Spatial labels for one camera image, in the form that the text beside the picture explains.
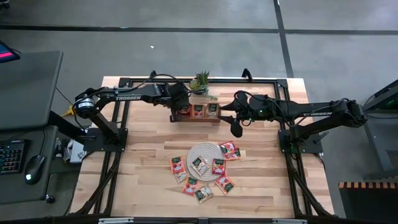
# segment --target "round coaster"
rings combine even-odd
[[[191,166],[192,162],[199,156],[202,156],[206,163],[211,166],[213,159],[224,159],[221,149],[216,145],[208,142],[197,144],[193,146],[187,155],[187,167],[190,175],[201,181],[214,181],[220,177],[217,174],[211,174],[211,168],[206,170],[203,175],[199,175]]]

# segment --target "butcher block tabletop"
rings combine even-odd
[[[104,77],[102,85],[118,85],[119,79]],[[291,100],[308,103],[303,79],[288,78],[287,82]],[[210,83],[209,89],[209,94],[217,96],[217,100],[211,101],[192,94],[190,102],[217,102],[223,106],[232,102],[233,94],[238,90],[275,97],[271,84]],[[118,121],[123,113],[122,105]],[[113,108],[114,103],[110,103],[102,110],[108,120],[111,120]],[[222,111],[222,115],[231,114],[233,112]],[[241,138],[236,138],[230,133],[229,124],[224,121],[171,123],[169,116],[170,110],[163,106],[142,101],[131,102],[126,124],[129,134],[119,166],[113,217],[294,217],[286,161],[277,138],[277,121],[253,122],[243,127]],[[303,124],[310,122],[312,119],[307,118]],[[195,197],[183,194],[184,183],[178,184],[170,173],[170,158],[186,158],[191,147],[201,142],[219,144],[230,140],[241,151],[240,160],[227,162],[226,171],[236,184],[235,188],[224,195],[214,182],[210,182],[214,197],[201,204]],[[94,152],[83,161],[70,212],[81,208],[97,188],[103,157],[103,152]],[[324,208],[333,213],[321,161],[311,154],[303,154],[302,157],[308,188]],[[300,208],[304,212],[302,192],[298,190],[297,193]],[[108,187],[104,191],[102,209],[106,205],[107,195]]]

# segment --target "keyboard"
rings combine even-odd
[[[0,141],[0,175],[22,172],[29,140]]]

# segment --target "computer mouse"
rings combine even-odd
[[[34,156],[29,159],[25,166],[25,182],[27,184],[36,184],[41,176],[44,166],[45,157],[41,155]]]

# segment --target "small potted plant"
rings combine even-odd
[[[208,77],[210,72],[202,71],[201,73],[196,73],[196,77],[189,83],[189,87],[193,91],[194,94],[197,95],[204,95],[211,100],[217,100],[216,96],[211,96],[208,94],[209,87],[208,87]]]

